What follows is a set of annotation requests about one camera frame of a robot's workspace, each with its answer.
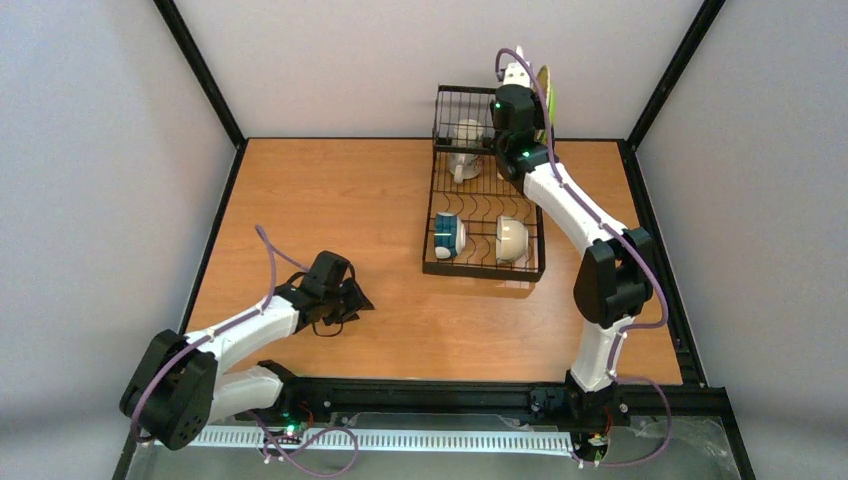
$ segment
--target black metal frame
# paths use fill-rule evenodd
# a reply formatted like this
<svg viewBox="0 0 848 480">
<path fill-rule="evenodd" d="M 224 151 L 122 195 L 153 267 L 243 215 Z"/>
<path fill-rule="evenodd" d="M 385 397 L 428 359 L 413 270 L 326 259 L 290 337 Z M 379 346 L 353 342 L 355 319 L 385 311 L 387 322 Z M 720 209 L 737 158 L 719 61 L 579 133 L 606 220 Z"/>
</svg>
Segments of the black metal frame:
<svg viewBox="0 0 848 480">
<path fill-rule="evenodd" d="M 430 194 L 427 198 L 427 223 L 424 226 L 421 270 L 431 275 L 538 282 L 545 272 L 544 215 L 541 208 L 518 193 L 509 182 L 497 178 L 495 157 L 489 148 L 494 129 L 489 118 L 488 101 L 494 98 L 494 94 L 494 88 L 457 85 L 438 87 L 436 112 L 433 117 L 433 169 L 430 174 Z M 455 101 L 455 96 L 459 98 L 458 102 Z M 462 107 L 463 103 L 467 104 L 467 110 Z M 452 123 L 454 112 L 457 113 L 457 122 L 460 116 L 464 116 L 480 122 L 483 126 L 485 133 L 479 148 L 451 145 L 450 132 L 447 130 L 456 125 Z M 453 183 L 448 170 L 451 153 L 476 155 L 483 163 L 483 171 L 477 178 L 461 185 Z M 437 213 L 433 211 L 433 206 L 436 203 L 444 205 L 445 211 L 455 213 L 466 223 L 468 241 L 463 252 L 456 258 L 438 260 L 433 252 Z M 483 205 L 486 205 L 486 212 L 481 214 Z M 494 258 L 495 245 L 492 239 L 495 236 L 497 216 L 511 212 L 508 208 L 510 205 L 515 209 L 513 216 L 524 224 L 529 233 L 528 254 L 514 264 L 498 265 Z M 519 210 L 525 212 L 521 217 L 516 215 Z"/>
<path fill-rule="evenodd" d="M 198 290 L 203 280 L 206 266 L 214 247 L 215 239 L 220 229 L 249 139 L 245 139 L 239 130 L 232 113 L 224 101 L 223 95 L 215 84 L 206 63 L 203 61 L 197 45 L 191 39 L 191 34 L 182 17 L 179 15 L 179 11 L 173 0 L 154 0 L 154 3 L 162 13 L 163 19 L 174 35 L 177 44 L 183 51 L 192 71 L 197 76 L 201 87 L 218 114 L 233 145 L 237 149 L 226 188 L 209 235 L 209 241 L 203 253 L 203 259 L 198 270 L 194 288 L 192 289 L 180 326 L 180 332 L 182 333 L 188 326 Z M 724 0 L 704 1 L 627 140 L 570 140 L 607 140 L 618 143 L 622 165 L 630 185 L 639 222 L 654 236 L 657 247 L 655 253 L 658 255 L 657 273 L 669 298 L 669 332 L 674 342 L 677 360 L 684 380 L 683 385 L 665 385 L 663 386 L 663 390 L 669 399 L 674 415 L 717 416 L 721 418 L 739 472 L 743 478 L 748 479 L 754 478 L 754 472 L 751 468 L 744 444 L 742 443 L 742 437 L 739 433 L 727 394 L 723 388 L 709 388 L 706 386 L 706 378 L 683 310 L 674 275 L 668 263 L 668 257 L 658 229 L 657 220 L 651 208 L 650 198 L 645 189 L 638 158 L 635 154 L 646 132 L 671 93 L 671 89 L 682 75 L 683 70 L 694 55 L 698 45 L 706 35 L 709 26 L 718 15 L 723 4 Z M 532 391 L 534 389 L 540 387 L 559 389 L 564 387 L 564 384 L 560 383 L 367 381 L 335 378 L 301 378 L 298 381 L 302 382 L 302 385 L 312 386 L 315 391 L 326 392 L 327 395 L 330 395 L 333 399 L 332 405 L 334 411 L 343 411 L 345 408 L 355 411 L 467 411 L 468 409 L 473 409 L 475 405 L 479 405 L 482 395 L 484 400 L 486 396 L 489 396 L 488 401 L 498 404 L 496 408 L 490 409 L 492 412 L 498 410 L 499 413 L 507 415 L 525 416 L 528 415 L 527 401 L 528 398 L 532 398 Z M 394 395 L 395 392 L 400 391 L 414 391 L 415 395 Z M 622 385 L 619 386 L 618 394 L 621 395 L 623 402 L 628 405 L 630 415 L 663 414 L 662 402 L 651 387 Z M 441 404 L 432 405 L 434 401 L 441 402 Z M 422 405 L 422 402 L 429 402 L 431 404 Z M 135 442 L 132 440 L 132 437 L 128 436 L 113 479 L 125 478 L 134 451 Z"/>
</svg>

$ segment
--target wire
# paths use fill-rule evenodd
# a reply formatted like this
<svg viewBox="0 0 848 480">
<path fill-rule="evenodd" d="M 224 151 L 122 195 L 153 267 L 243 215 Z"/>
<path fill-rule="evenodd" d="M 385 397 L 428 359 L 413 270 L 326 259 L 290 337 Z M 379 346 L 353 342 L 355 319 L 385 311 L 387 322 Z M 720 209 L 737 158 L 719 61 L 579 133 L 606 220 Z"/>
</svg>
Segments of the wire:
<svg viewBox="0 0 848 480">
<path fill-rule="evenodd" d="M 277 449 L 277 452 L 280 454 L 281 457 L 283 457 L 285 460 L 287 460 L 293 467 L 295 467 L 296 469 L 300 470 L 301 472 L 303 472 L 307 475 L 312 475 L 313 477 L 318 477 L 318 478 L 335 478 L 335 477 L 338 477 L 339 475 L 342 475 L 342 474 L 346 473 L 348 470 L 350 470 L 353 467 L 353 464 L 356 463 L 357 457 L 359 457 L 359 440 L 356 438 L 356 435 L 347 428 L 344 428 L 344 427 L 327 427 L 327 428 L 321 430 L 320 432 L 316 433 L 315 435 L 313 435 L 312 438 L 310 438 L 309 440 L 304 442 L 303 445 L 299 446 L 292 453 L 287 453 L 283 449 L 283 447 L 280 445 L 280 442 L 277 439 L 277 437 L 268 428 L 268 425 L 266 425 L 265 422 L 263 422 L 262 419 L 259 418 L 258 415 L 256 415 L 254 412 L 252 412 L 250 410 L 247 411 L 247 414 L 256 422 L 256 424 L 259 426 L 259 428 L 262 429 L 262 432 L 265 433 L 265 437 L 267 437 L 267 441 L 265 442 L 265 447 L 262 450 L 262 453 L 265 454 L 265 458 L 267 459 L 267 458 L 271 457 L 271 454 L 268 453 L 268 443 L 270 442 L 271 444 L 274 445 L 274 448 Z M 314 470 L 310 470 L 309 468 L 304 467 L 303 465 L 294 461 L 293 457 L 295 457 L 295 456 L 299 455 L 301 452 L 303 452 L 306 449 L 306 447 L 308 447 L 309 445 L 312 445 L 312 443 L 317 441 L 322 436 L 324 436 L 324 435 L 326 435 L 330 432 L 335 432 L 335 431 L 343 432 L 343 433 L 347 434 L 347 436 L 349 436 L 351 438 L 351 440 L 353 440 L 353 456 L 351 457 L 350 461 L 347 462 L 347 465 L 342 467 L 341 470 L 339 470 L 335 473 L 320 473 L 320 472 L 316 472 Z"/>
<path fill-rule="evenodd" d="M 607 375 L 609 375 L 609 377 L 613 381 L 617 381 L 619 383 L 639 383 L 639 382 L 649 383 L 649 384 L 651 384 L 652 387 L 654 387 L 654 389 L 657 391 L 657 393 L 660 394 L 660 397 L 663 400 L 663 405 L 665 406 L 665 411 L 666 411 L 666 419 L 667 419 L 667 422 L 668 422 L 668 429 L 666 430 L 666 436 L 665 436 L 665 439 L 663 439 L 663 443 L 660 446 L 660 448 L 658 448 L 654 453 L 652 453 L 652 454 L 650 454 L 650 455 L 648 455 L 648 456 L 646 456 L 646 457 L 644 457 L 640 460 L 634 460 L 632 462 L 624 462 L 624 463 L 616 463 L 616 464 L 601 464 L 601 465 L 609 466 L 609 467 L 629 467 L 629 466 L 634 466 L 634 465 L 641 465 L 644 462 L 647 462 L 649 460 L 656 458 L 659 454 L 664 452 L 665 449 L 668 447 L 668 444 L 671 441 L 671 423 L 672 423 L 671 408 L 668 404 L 668 398 L 666 398 L 665 393 L 662 391 L 662 388 L 660 388 L 660 386 L 656 382 L 654 382 L 651 379 L 645 378 L 645 377 L 632 377 L 632 378 L 620 379 L 618 376 L 616 376 L 615 370 L 613 369 L 613 367 L 615 365 L 615 357 L 618 354 L 618 350 L 621 346 L 621 339 L 624 338 L 625 334 L 628 331 L 637 330 L 637 329 L 660 328 L 660 327 L 665 326 L 668 323 L 668 300 L 666 299 L 665 294 L 663 293 L 662 288 L 660 287 L 660 282 L 659 282 L 659 280 L 657 280 L 656 275 L 654 275 L 654 272 L 651 270 L 651 267 L 648 266 L 648 262 L 646 262 L 645 259 L 642 258 L 642 255 L 639 254 L 639 252 L 636 250 L 636 248 L 633 247 L 632 245 L 630 245 L 630 243 L 620 233 L 618 233 L 614 228 L 612 228 L 610 225 L 608 225 L 606 222 L 604 222 L 603 219 L 601 219 L 600 214 L 598 214 L 594 209 L 592 209 L 592 207 L 589 206 L 589 204 L 586 202 L 586 200 L 584 200 L 583 197 L 578 195 L 577 191 L 569 183 L 566 183 L 564 181 L 562 175 L 559 173 L 559 170 L 556 168 L 556 160 L 555 160 L 556 157 L 554 157 L 554 147 L 553 147 L 553 145 L 554 145 L 553 128 L 551 126 L 550 112 L 548 111 L 547 96 L 545 95 L 545 92 L 543 91 L 542 86 L 539 83 L 539 80 L 537 80 L 536 77 L 533 76 L 533 70 L 530 68 L 530 65 L 523 58 L 521 58 L 521 55 L 519 55 L 515 50 L 512 50 L 510 48 L 502 48 L 502 49 L 498 50 L 498 54 L 497 54 L 497 56 L 495 56 L 495 75 L 497 76 L 498 80 L 503 81 L 503 79 L 504 79 L 504 74 L 500 70 L 501 55 L 503 55 L 504 53 L 513 57 L 521 65 L 521 67 L 524 68 L 524 71 L 527 72 L 527 76 L 530 77 L 530 81 L 533 83 L 533 87 L 535 87 L 535 89 L 536 89 L 536 94 L 539 96 L 539 103 L 541 104 L 541 107 L 542 107 L 542 116 L 543 116 L 544 121 L 545 121 L 545 133 L 546 133 L 545 143 L 546 143 L 546 146 L 547 146 L 547 149 L 548 149 L 548 161 L 551 164 L 551 170 L 553 171 L 554 176 L 556 177 L 557 181 L 559 181 L 562 188 L 569 194 L 569 196 L 571 196 L 571 198 L 574 199 L 575 202 L 577 202 L 578 205 L 580 205 L 580 207 L 586 212 L 586 214 L 588 214 L 590 217 L 592 217 L 592 219 L 594 221 L 596 221 L 598 223 L 598 225 L 601 226 L 601 228 L 603 228 L 607 233 L 612 235 L 613 238 L 615 238 L 618 241 L 618 243 L 620 243 L 621 246 L 624 247 L 625 250 L 627 250 L 627 253 L 629 253 L 630 256 L 633 257 L 633 260 L 636 261 L 636 264 L 639 265 L 639 268 L 645 274 L 645 277 L 647 277 L 648 282 L 650 282 L 650 284 L 651 284 L 651 287 L 654 289 L 655 292 L 657 292 L 657 300 L 659 300 L 659 302 L 660 302 L 660 309 L 662 311 L 662 314 L 660 316 L 659 321 L 657 321 L 655 323 L 634 323 L 634 324 L 625 325 L 625 326 L 621 327 L 618 330 L 618 334 L 615 336 L 615 339 L 613 339 L 612 348 L 610 349 L 609 356 L 607 357 L 607 365 L 606 365 Z"/>
<path fill-rule="evenodd" d="M 607 407 L 604 407 L 604 413 L 607 414 L 607 426 L 604 429 L 604 435 L 607 435 L 609 433 L 610 428 L 612 428 L 612 415 L 610 415 L 609 408 Z"/>
<path fill-rule="evenodd" d="M 216 337 L 255 317 L 257 314 L 264 311 L 271 303 L 271 298 L 273 298 L 274 296 L 274 288 L 277 285 L 277 262 L 274 261 L 274 253 L 278 253 L 278 255 L 282 256 L 284 259 L 288 260 L 293 265 L 303 269 L 303 265 L 290 259 L 288 256 L 277 250 L 277 248 L 271 244 L 271 241 L 268 240 L 268 235 L 265 234 L 265 230 L 262 228 L 261 225 L 256 225 L 254 228 L 256 229 L 256 233 L 259 235 L 259 238 L 262 239 L 262 243 L 265 244 L 265 249 L 268 252 L 268 259 L 271 264 L 271 286 L 268 289 L 268 295 L 263 299 L 262 304 L 259 308 L 253 308 L 251 310 L 248 310 L 239 317 L 216 329 L 213 333 L 213 335 Z M 156 372 L 156 375 L 153 376 L 153 379 L 141 393 L 141 396 L 138 399 L 138 403 L 136 403 L 135 409 L 133 409 L 132 417 L 130 418 L 130 433 L 132 434 L 136 442 L 144 443 L 154 440 L 152 435 L 142 436 L 141 426 L 139 425 L 141 412 L 144 410 L 145 405 L 147 405 L 147 401 L 150 399 L 150 396 L 153 394 L 153 391 L 156 390 L 156 387 L 159 385 L 159 383 L 162 382 L 162 379 L 165 378 L 168 372 L 170 372 L 174 368 L 174 366 L 176 366 L 180 362 L 180 360 L 182 360 L 183 358 L 185 358 L 186 355 L 188 355 L 193 350 L 197 349 L 198 347 L 210 340 L 211 337 L 209 335 L 204 335 L 194 341 L 194 343 L 187 345 L 176 355 L 174 355 L 170 360 L 168 360 L 168 362 L 166 362 L 165 365 L 163 365 L 162 368 L 160 368 L 159 371 Z"/>
<path fill-rule="evenodd" d="M 315 425 L 315 416 L 312 415 L 312 410 L 310 410 L 309 407 L 306 406 L 306 400 L 300 402 L 297 406 L 298 406 L 298 408 L 300 408 L 301 410 L 303 410 L 304 412 L 309 414 L 309 427 L 308 428 L 312 428 L 312 425 Z"/>
<path fill-rule="evenodd" d="M 316 337 L 333 338 L 333 337 L 337 337 L 337 336 L 341 335 L 342 331 L 344 331 L 345 322 L 342 322 L 342 323 L 339 324 L 339 329 L 336 330 L 335 333 L 331 333 L 329 335 L 323 335 L 321 333 L 318 333 L 318 327 L 315 326 L 316 323 L 318 323 L 318 322 L 312 322 L 312 333 L 314 333 Z"/>
</svg>

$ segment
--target black wire dish rack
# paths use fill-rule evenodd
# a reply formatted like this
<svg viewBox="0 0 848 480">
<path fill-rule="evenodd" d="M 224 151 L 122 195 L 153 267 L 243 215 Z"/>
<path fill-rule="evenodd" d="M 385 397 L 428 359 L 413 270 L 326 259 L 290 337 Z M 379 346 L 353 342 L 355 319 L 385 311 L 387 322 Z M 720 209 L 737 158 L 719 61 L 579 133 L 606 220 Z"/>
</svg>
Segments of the black wire dish rack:
<svg viewBox="0 0 848 480">
<path fill-rule="evenodd" d="M 491 144 L 494 137 L 490 104 L 495 89 L 440 85 L 433 122 L 433 173 L 422 256 L 424 273 L 459 277 L 537 282 L 545 271 L 542 209 L 498 177 Z M 457 140 L 457 129 L 468 120 L 479 124 L 478 142 Z M 474 178 L 455 183 L 449 168 L 451 154 L 472 154 L 481 163 Z M 436 216 L 454 214 L 466 229 L 465 246 L 453 258 L 436 257 Z M 527 252 L 511 263 L 496 255 L 498 217 L 512 217 L 527 228 Z"/>
</svg>

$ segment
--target white bowl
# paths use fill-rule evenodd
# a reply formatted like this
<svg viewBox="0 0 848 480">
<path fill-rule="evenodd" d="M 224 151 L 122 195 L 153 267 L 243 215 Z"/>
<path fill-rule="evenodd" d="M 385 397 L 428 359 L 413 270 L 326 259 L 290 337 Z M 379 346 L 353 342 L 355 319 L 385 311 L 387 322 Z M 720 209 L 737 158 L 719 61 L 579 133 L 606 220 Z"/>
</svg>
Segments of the white bowl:
<svg viewBox="0 0 848 480">
<path fill-rule="evenodd" d="M 512 263 L 527 253 L 530 234 L 523 223 L 501 215 L 496 233 L 495 256 L 498 263 Z"/>
</svg>

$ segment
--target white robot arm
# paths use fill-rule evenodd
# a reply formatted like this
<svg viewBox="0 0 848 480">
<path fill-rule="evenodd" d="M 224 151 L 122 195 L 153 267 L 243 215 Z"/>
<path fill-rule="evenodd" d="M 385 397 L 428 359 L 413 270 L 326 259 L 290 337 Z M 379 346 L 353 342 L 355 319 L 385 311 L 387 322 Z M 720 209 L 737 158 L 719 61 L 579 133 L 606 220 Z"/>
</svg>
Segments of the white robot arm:
<svg viewBox="0 0 848 480">
<path fill-rule="evenodd" d="M 308 272 L 276 287 L 270 299 L 185 337 L 159 333 L 124 391 L 121 411 L 166 447 L 182 448 L 208 422 L 277 401 L 284 379 L 262 366 L 225 374 L 233 365 L 316 322 L 343 325 L 373 308 L 350 262 L 321 252 Z"/>
<path fill-rule="evenodd" d="M 652 293 L 649 282 L 610 230 L 631 241 L 648 257 L 650 236 L 641 229 L 631 233 L 607 214 L 576 184 L 558 159 L 550 158 L 552 145 L 537 143 L 539 128 L 548 130 L 545 137 L 552 133 L 548 106 L 542 102 L 544 97 L 531 88 L 535 79 L 530 77 L 521 47 L 515 51 L 502 49 L 498 57 L 501 53 L 510 53 L 516 61 L 503 72 L 496 65 L 503 82 L 491 107 L 498 170 L 553 218 L 584 257 L 575 300 L 586 321 L 570 376 L 582 391 L 596 392 L 608 387 L 615 376 L 621 345 L 616 337 L 634 322 Z"/>
</svg>

